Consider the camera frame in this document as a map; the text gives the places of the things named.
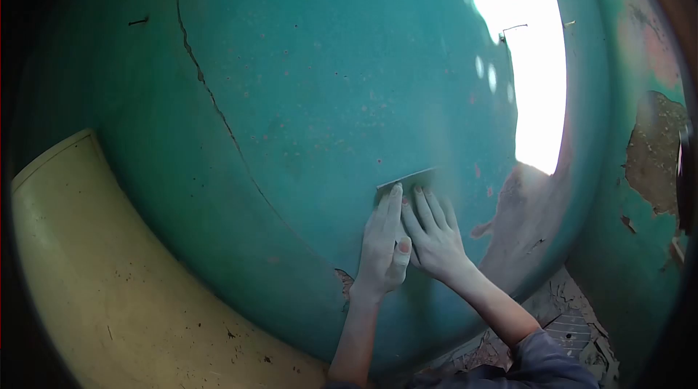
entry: bright opening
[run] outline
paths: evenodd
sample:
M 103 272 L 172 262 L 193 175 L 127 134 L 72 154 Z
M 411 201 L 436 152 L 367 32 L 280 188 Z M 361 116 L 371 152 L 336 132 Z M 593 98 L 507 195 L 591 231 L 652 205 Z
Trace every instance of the bright opening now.
M 516 101 L 519 119 L 516 158 L 550 175 L 555 172 L 565 121 L 567 69 L 563 25 L 557 0 L 464 0 L 484 18 L 490 38 L 499 43 L 504 33 L 512 54 L 514 84 L 507 100 Z M 527 27 L 515 27 L 527 24 Z M 476 58 L 478 78 L 484 76 Z M 487 80 L 496 90 L 492 66 Z

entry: nail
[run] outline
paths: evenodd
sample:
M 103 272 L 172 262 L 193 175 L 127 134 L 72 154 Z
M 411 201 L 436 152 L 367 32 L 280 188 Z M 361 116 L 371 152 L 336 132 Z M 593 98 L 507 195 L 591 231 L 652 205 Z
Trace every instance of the nail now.
M 400 249 L 401 252 L 407 253 L 410 251 L 410 238 L 409 237 L 403 237 L 400 239 L 400 243 L 398 244 L 398 248 Z

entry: peeling paint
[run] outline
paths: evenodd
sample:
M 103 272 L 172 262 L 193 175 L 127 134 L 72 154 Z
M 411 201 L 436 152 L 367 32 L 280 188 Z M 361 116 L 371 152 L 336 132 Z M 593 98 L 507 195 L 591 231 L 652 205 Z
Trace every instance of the peeling paint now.
M 565 121 L 555 173 L 516 165 L 502 185 L 494 218 L 475 226 L 473 239 L 492 239 L 478 268 L 507 293 L 537 266 L 562 224 L 570 202 L 571 139 Z
M 685 107 L 658 92 L 650 91 L 638 101 L 635 126 L 627 143 L 625 179 L 650 202 L 655 214 L 678 214 L 676 154 L 678 133 L 686 122 Z
M 354 279 L 347 274 L 345 271 L 335 268 L 334 274 L 337 276 L 339 281 L 342 282 L 342 296 L 345 300 L 349 301 L 349 289 L 351 289 L 354 284 Z

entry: left hand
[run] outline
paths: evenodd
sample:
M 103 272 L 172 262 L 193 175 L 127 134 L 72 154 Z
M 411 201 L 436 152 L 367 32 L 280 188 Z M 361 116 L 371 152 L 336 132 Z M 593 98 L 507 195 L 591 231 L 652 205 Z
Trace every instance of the left hand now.
M 412 240 L 404 236 L 395 245 L 401 230 L 401 202 L 402 185 L 397 183 L 390 194 L 383 196 L 366 223 L 359 274 L 349 290 L 351 300 L 379 302 L 405 281 Z

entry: yellow surface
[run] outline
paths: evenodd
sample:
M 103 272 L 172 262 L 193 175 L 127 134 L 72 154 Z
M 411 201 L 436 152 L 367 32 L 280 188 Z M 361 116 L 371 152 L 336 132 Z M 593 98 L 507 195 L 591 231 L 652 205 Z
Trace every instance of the yellow surface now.
M 91 130 L 31 162 L 12 190 L 31 298 L 84 387 L 324 382 L 321 362 L 250 324 L 172 257 L 119 188 Z

